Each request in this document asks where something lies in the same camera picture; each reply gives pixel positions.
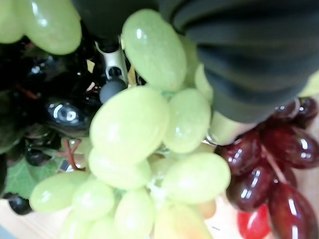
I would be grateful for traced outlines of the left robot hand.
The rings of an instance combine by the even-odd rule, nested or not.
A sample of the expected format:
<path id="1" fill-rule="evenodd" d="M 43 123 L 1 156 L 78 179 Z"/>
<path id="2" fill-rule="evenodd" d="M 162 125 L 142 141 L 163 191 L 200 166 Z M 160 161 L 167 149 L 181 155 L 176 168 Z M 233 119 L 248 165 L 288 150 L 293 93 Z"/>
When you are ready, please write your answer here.
<path id="1" fill-rule="evenodd" d="M 319 68 L 316 0 L 76 0 L 106 51 L 135 11 L 158 11 L 197 46 L 214 88 L 208 139 L 230 144 L 291 101 Z"/>

